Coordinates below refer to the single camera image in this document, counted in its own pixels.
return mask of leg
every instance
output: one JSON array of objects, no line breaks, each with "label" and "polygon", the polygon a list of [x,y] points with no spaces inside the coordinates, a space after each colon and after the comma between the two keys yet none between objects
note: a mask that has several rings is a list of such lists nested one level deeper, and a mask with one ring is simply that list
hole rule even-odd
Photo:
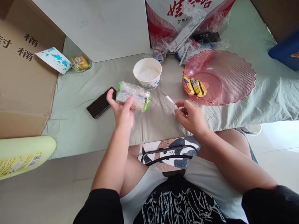
[{"label": "leg", "polygon": [[[229,129],[216,134],[251,158],[249,144],[241,133]],[[187,161],[184,177],[210,194],[219,204],[220,210],[227,218],[242,219],[248,223],[241,206],[242,196],[223,178],[213,163],[213,154],[210,153],[208,148],[202,146],[197,156]]]},{"label": "leg", "polygon": [[124,183],[121,187],[119,196],[122,198],[127,195],[141,180],[148,167],[138,160],[141,145],[130,146],[125,167]]},{"label": "leg", "polygon": [[148,196],[167,180],[155,165],[148,167],[137,159],[140,147],[129,147],[124,183],[119,194],[125,224],[133,223]]},{"label": "leg", "polygon": [[[216,134],[251,159],[250,148],[247,139],[240,132],[234,129],[228,129],[216,132]],[[200,148],[197,156],[213,162],[213,155],[204,146]]]}]

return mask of pink bowl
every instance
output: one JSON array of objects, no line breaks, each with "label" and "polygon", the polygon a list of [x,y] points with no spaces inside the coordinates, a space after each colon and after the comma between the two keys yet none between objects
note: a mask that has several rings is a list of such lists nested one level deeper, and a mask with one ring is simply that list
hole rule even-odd
[{"label": "pink bowl", "polygon": [[251,64],[236,54],[222,50],[209,50],[194,55],[186,64],[183,76],[203,82],[207,94],[199,98],[190,92],[182,78],[188,96],[207,106],[236,103],[251,93],[255,83],[255,72]]}]

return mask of printed chinese characters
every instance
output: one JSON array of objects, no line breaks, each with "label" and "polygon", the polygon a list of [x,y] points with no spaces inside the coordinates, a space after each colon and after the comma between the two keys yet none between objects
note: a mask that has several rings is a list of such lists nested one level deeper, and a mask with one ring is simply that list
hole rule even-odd
[{"label": "printed chinese characters", "polygon": [[8,48],[8,46],[10,44],[12,45],[12,42],[11,42],[11,40],[4,39],[4,37],[2,37],[1,34],[0,34],[0,44],[2,44],[2,47]]},{"label": "printed chinese characters", "polygon": [[189,20],[189,18],[178,20],[178,24],[185,23]]},{"label": "printed chinese characters", "polygon": [[[173,14],[175,12],[175,15],[174,15],[175,18],[181,17],[183,15],[182,6],[183,6],[184,1],[185,0],[179,0],[178,2],[174,1],[173,6],[170,4],[170,10],[167,13],[167,15],[173,16]],[[212,0],[188,0],[188,2],[191,5],[193,5],[193,7],[195,7],[195,3],[200,3],[200,5],[204,5],[203,8],[208,8],[208,7],[210,7]]]},{"label": "printed chinese characters", "polygon": [[33,58],[33,54],[30,53],[29,51],[27,50],[24,50],[24,48],[19,48],[20,50],[18,50],[17,52],[19,52],[19,56],[21,56],[23,54],[23,58],[31,61],[32,58]]},{"label": "printed chinese characters", "polygon": [[27,42],[29,42],[33,46],[35,46],[35,47],[37,46],[38,41],[36,39],[34,39],[32,36],[30,36],[29,34],[25,34],[24,38]]}]

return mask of yellow snack package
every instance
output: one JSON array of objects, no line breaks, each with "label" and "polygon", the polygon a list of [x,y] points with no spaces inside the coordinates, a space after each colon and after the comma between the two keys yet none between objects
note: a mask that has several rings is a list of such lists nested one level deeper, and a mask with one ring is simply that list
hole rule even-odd
[{"label": "yellow snack package", "polygon": [[191,83],[197,97],[204,97],[206,95],[206,88],[201,81],[192,78]]},{"label": "yellow snack package", "polygon": [[187,87],[188,87],[188,88],[190,89],[190,91],[191,91],[190,95],[194,95],[195,92],[194,92],[194,89],[193,89],[193,87],[192,87],[192,85],[191,85],[190,79],[189,79],[187,76],[184,76],[184,81],[185,81]]},{"label": "yellow snack package", "polygon": [[73,61],[75,70],[78,72],[83,72],[92,67],[91,62],[84,54],[78,54],[78,55],[72,57],[72,61]]}]

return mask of smartphone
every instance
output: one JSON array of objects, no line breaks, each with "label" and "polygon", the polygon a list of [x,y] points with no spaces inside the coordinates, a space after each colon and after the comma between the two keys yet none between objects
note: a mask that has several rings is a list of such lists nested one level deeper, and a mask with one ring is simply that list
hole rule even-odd
[{"label": "smartphone", "polygon": [[110,87],[106,92],[100,95],[94,102],[91,103],[86,109],[89,114],[94,118],[98,118],[102,113],[104,113],[109,107],[110,104],[106,100],[107,93],[110,89],[113,89],[113,99],[116,99],[116,90],[113,87]]}]

